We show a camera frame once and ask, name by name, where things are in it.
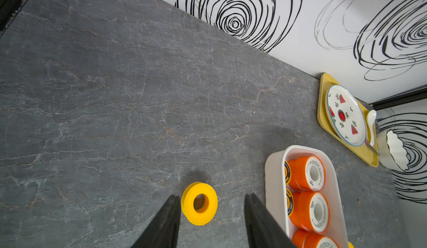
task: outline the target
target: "orange tape roll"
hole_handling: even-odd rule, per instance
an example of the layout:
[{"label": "orange tape roll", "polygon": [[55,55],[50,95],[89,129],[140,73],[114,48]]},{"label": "orange tape roll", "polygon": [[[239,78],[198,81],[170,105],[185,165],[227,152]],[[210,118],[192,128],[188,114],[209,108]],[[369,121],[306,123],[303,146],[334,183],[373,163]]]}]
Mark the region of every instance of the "orange tape roll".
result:
[{"label": "orange tape roll", "polygon": [[290,219],[294,225],[304,230],[324,233],[329,226],[329,205],[319,192],[294,192],[294,210]]},{"label": "orange tape roll", "polygon": [[339,248],[333,239],[305,230],[297,230],[292,242],[298,248]]},{"label": "orange tape roll", "polygon": [[302,156],[288,162],[292,176],[289,185],[295,190],[323,189],[326,176],[323,163],[316,156]]},{"label": "orange tape roll", "polygon": [[339,248],[339,246],[333,239],[312,232],[307,235],[304,248]]},{"label": "orange tape roll", "polygon": [[310,234],[310,232],[305,230],[297,230],[294,233],[294,236],[292,237],[292,242],[296,245],[298,248],[304,248],[304,242],[307,236]]}]

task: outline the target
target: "fork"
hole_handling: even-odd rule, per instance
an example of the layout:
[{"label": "fork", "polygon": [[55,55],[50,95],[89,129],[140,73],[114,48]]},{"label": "fork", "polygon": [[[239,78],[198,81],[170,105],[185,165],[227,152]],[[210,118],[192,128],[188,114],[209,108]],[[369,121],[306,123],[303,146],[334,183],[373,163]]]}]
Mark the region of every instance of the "fork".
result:
[{"label": "fork", "polygon": [[371,144],[369,144],[369,142],[368,142],[368,140],[367,140],[367,139],[365,139],[365,144],[366,144],[366,146],[367,146],[369,149],[371,149],[371,151],[373,151],[373,152],[374,152],[374,154],[376,154],[377,156],[380,156],[380,154],[375,150],[375,148],[374,148],[374,147],[372,147],[372,146],[371,146]]}]

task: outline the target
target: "white plastic tray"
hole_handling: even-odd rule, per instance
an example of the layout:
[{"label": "white plastic tray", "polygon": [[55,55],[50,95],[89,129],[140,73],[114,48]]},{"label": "white plastic tray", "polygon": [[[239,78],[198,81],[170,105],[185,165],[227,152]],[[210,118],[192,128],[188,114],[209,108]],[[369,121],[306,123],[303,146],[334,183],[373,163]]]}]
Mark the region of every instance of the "white plastic tray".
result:
[{"label": "white plastic tray", "polygon": [[287,214],[285,161],[297,159],[301,156],[315,155],[322,162],[326,175],[325,184],[320,191],[327,199],[330,210],[328,230],[323,234],[336,241],[340,248],[348,248],[347,231],[345,229],[344,213],[339,195],[338,181],[335,168],[329,157],[322,151],[310,147],[292,145],[286,150],[271,154],[265,164],[266,172],[266,207],[283,231],[290,239],[298,229]]}]

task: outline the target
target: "swirl wallpaper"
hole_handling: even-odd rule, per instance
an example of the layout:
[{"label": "swirl wallpaper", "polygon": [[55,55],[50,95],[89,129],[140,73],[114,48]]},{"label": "swirl wallpaper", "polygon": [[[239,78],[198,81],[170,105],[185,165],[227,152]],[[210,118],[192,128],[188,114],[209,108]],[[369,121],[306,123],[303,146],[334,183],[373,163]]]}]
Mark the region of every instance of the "swirl wallpaper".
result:
[{"label": "swirl wallpaper", "polygon": [[427,99],[380,110],[377,114],[380,132],[392,131],[396,134],[406,153],[406,156],[404,155],[405,164],[392,168],[391,173],[402,206],[411,247],[425,247],[427,243],[425,234],[425,222],[427,221]]},{"label": "swirl wallpaper", "polygon": [[427,0],[164,0],[375,102],[427,84]]}]

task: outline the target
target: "plate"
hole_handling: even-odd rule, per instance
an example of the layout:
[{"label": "plate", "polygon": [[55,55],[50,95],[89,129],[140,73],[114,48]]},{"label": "plate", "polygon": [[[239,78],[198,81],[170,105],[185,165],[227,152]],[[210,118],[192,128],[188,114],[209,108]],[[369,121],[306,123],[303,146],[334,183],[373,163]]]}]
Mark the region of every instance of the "plate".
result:
[{"label": "plate", "polygon": [[[345,147],[347,147],[350,151],[352,151],[355,155],[357,155],[361,160],[365,161],[368,165],[372,167],[377,167],[380,163],[378,160],[378,156],[374,154],[374,152],[371,151],[366,145],[362,146],[353,146],[348,144],[346,141],[341,139],[341,137],[334,131],[334,126],[329,122],[329,108],[326,108],[325,101],[327,92],[329,91],[329,88],[334,85],[341,85],[336,81],[331,75],[328,73],[323,73],[322,77],[320,78],[320,86],[319,86],[319,98],[317,102],[317,121],[319,122],[319,125],[329,134],[331,134],[335,139],[337,139],[341,144],[343,144]],[[366,109],[359,101],[357,103],[360,106],[360,109],[362,110],[363,116],[366,117],[369,113],[369,110]],[[375,144],[374,148],[377,149],[377,135],[374,135],[375,138]]]},{"label": "plate", "polygon": [[365,143],[365,118],[356,99],[346,88],[341,85],[330,87],[325,107],[329,122],[341,139],[352,146]]}]

